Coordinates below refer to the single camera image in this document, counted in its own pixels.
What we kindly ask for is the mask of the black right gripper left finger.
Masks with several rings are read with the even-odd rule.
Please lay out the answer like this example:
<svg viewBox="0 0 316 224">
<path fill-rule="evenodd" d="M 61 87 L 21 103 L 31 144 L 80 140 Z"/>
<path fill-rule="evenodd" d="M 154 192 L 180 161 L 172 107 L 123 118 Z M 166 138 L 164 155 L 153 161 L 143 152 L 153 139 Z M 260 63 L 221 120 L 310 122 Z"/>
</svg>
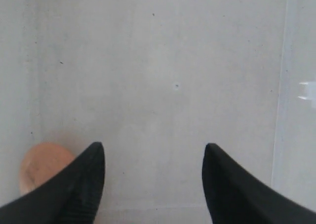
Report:
<svg viewBox="0 0 316 224">
<path fill-rule="evenodd" d="M 47 182 L 4 205 L 2 224 L 92 224 L 105 183 L 105 153 L 92 143 Z"/>
</svg>

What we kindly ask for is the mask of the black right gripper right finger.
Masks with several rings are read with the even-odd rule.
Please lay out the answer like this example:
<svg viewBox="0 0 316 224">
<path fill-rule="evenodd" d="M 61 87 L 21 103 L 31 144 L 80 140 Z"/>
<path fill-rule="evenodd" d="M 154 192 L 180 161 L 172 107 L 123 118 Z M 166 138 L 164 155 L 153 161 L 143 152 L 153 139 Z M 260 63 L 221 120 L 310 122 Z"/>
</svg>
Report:
<svg viewBox="0 0 316 224">
<path fill-rule="evenodd" d="M 277 193 L 215 143 L 205 147 L 202 184 L 214 224 L 314 224 L 315 212 Z"/>
</svg>

